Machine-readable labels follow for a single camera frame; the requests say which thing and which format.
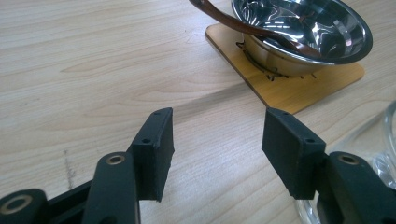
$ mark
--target wooden coaster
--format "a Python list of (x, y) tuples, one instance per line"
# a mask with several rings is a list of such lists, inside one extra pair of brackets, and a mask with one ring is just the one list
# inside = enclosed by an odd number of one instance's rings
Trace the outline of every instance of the wooden coaster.
[(275, 77), (254, 66), (236, 46), (241, 33), (223, 24), (207, 27), (206, 36), (259, 96), (266, 106), (294, 114), (324, 97), (361, 79), (364, 69), (357, 63), (325, 67), (302, 77)]

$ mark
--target brown spoon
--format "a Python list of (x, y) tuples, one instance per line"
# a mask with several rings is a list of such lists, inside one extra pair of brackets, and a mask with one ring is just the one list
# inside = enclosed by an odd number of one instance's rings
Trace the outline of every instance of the brown spoon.
[(213, 6), (208, 0), (190, 0), (190, 2), (206, 13), (211, 18), (215, 19), (216, 21), (221, 22), (222, 24), (245, 34), (248, 35), (258, 35), (262, 37), (268, 37), (271, 39), (276, 40), (280, 45), (287, 49), (293, 49), (303, 55), (311, 56), (319, 58), (321, 57), (320, 53), (307, 45), (289, 41), (283, 35), (275, 33), (270, 30), (264, 30), (262, 28), (252, 26), (246, 23), (241, 22), (240, 20), (223, 13), (222, 11), (218, 10), (215, 6)]

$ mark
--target stainless steel bowl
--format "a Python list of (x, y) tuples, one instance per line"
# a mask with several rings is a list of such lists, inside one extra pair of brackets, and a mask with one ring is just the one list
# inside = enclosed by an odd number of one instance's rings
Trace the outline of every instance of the stainless steel bowl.
[(239, 20), (320, 52), (320, 58), (311, 58), (283, 48), (275, 40), (244, 34), (247, 54), (280, 75), (299, 77), (323, 66), (354, 63), (373, 45), (366, 22), (337, 0), (232, 0), (232, 6)]

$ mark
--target black plastic bracket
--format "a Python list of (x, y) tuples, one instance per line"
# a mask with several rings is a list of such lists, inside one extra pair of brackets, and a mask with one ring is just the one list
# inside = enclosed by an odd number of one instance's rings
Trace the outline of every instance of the black plastic bracket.
[(139, 200), (163, 196), (175, 152), (172, 116), (172, 108), (152, 113), (127, 152), (99, 160), (92, 181), (49, 201), (40, 189), (2, 198), (0, 223), (140, 223)]
[(294, 199), (318, 192), (321, 223), (396, 224), (396, 191), (364, 159), (324, 152), (325, 143), (293, 115), (267, 108), (262, 149)]

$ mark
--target light wood surface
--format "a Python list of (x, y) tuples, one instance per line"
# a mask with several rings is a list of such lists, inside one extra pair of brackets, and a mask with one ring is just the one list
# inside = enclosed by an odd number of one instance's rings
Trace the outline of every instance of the light wood surface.
[(266, 106), (291, 114), (339, 91), (364, 75), (358, 63), (327, 66), (301, 77), (277, 77), (259, 68), (235, 43), (242, 43), (241, 33), (223, 25), (214, 24), (206, 29), (206, 36), (230, 65), (257, 94)]
[[(296, 114), (329, 147), (396, 99), (394, 0), (344, 2), (374, 34), (365, 75)], [(1, 1), (0, 197), (90, 180), (172, 106), (176, 152), (143, 223), (300, 223), (261, 151), (265, 106), (206, 39), (214, 23), (187, 0)]]

